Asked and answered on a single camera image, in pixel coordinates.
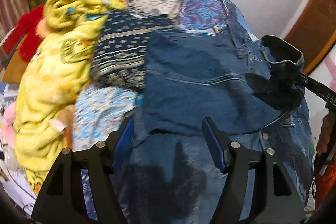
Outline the person's right hand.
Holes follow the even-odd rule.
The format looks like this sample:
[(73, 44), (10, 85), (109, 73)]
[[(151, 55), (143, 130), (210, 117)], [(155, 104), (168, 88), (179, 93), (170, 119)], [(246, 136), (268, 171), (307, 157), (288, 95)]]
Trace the person's right hand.
[(327, 145), (330, 142), (330, 134), (335, 122), (335, 114), (329, 112), (322, 120), (321, 133), (317, 143), (317, 155), (321, 156), (327, 151)]

